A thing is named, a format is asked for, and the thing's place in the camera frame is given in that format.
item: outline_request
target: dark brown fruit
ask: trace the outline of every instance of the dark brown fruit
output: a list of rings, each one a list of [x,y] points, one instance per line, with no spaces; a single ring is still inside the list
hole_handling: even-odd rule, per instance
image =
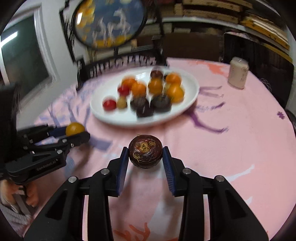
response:
[[[160,94],[153,97],[150,107],[154,108],[155,112],[168,112],[172,108],[172,103],[167,95]]]
[[[152,79],[161,79],[162,80],[163,79],[163,72],[160,71],[160,70],[157,70],[157,69],[152,70],[151,74],[150,74],[150,77]]]
[[[138,118],[142,118],[142,117],[149,117],[149,116],[153,116],[154,114],[154,109],[150,108],[149,105],[144,105],[143,107],[139,107],[137,109],[137,117]]]
[[[149,106],[149,101],[144,96],[134,97],[131,102],[131,109],[136,111],[138,108],[144,107],[145,105]]]
[[[163,156],[160,140],[150,135],[135,137],[128,146],[129,158],[136,167],[154,167]]]

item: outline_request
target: table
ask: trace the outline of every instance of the table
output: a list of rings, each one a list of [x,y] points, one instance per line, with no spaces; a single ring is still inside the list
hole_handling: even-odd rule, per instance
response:
[[[173,157],[201,176],[225,176],[271,239],[296,203],[296,139],[287,115],[250,72],[245,89],[238,90],[227,83],[229,65],[172,58],[168,62],[193,74],[201,88],[196,107],[165,124],[121,129],[97,120],[90,111],[90,96],[112,74],[88,81],[79,93],[74,86],[67,89],[39,116],[35,124],[83,123],[91,134],[92,146],[72,149],[66,167],[37,181],[41,207],[69,176],[92,176],[119,157],[137,134],[151,134],[169,147]],[[148,170],[129,163],[123,193],[109,198],[114,239],[177,240],[182,201],[169,192],[161,162]],[[208,240],[207,207],[205,214]],[[86,222],[83,238],[87,240]]]

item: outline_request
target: round picture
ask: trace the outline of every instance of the round picture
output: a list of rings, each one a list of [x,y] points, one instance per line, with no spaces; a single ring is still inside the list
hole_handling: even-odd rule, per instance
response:
[[[122,45],[143,27],[141,0],[84,0],[74,12],[74,34],[93,49]]]

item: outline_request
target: plate of fruit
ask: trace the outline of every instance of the plate of fruit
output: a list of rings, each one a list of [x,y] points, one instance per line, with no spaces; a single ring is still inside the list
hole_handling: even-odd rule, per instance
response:
[[[147,127],[171,120],[196,100],[200,86],[191,74],[165,66],[116,74],[91,97],[95,117],[121,127]]]

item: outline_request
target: white plate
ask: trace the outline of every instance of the white plate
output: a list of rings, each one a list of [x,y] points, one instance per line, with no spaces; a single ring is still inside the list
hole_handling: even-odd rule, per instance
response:
[[[183,102],[179,104],[173,104],[171,111],[166,113],[154,113],[151,117],[145,118],[137,118],[136,113],[130,108],[130,100],[131,95],[128,96],[127,102],[128,107],[124,110],[116,109],[111,112],[106,112],[103,109],[103,101],[108,97],[113,97],[117,99],[119,97],[117,93],[117,88],[121,84],[122,79],[127,75],[136,76],[137,80],[142,80],[146,84],[150,81],[150,73],[153,69],[153,66],[149,67],[140,67],[130,69],[124,72],[117,74],[116,76],[112,76],[112,79],[107,80],[105,83],[100,85],[93,93],[91,97],[91,111],[100,121],[105,123],[122,126],[122,127],[147,127],[154,126],[165,121],[171,120],[176,116],[182,114],[185,110],[187,110],[196,100],[197,95],[200,90],[200,86],[196,80],[196,78],[188,74],[187,72],[176,69],[176,68],[167,68],[160,67],[164,74],[168,74],[170,72],[177,72],[182,77],[181,86],[185,90],[185,97]],[[148,94],[147,98],[150,101],[151,95]]]

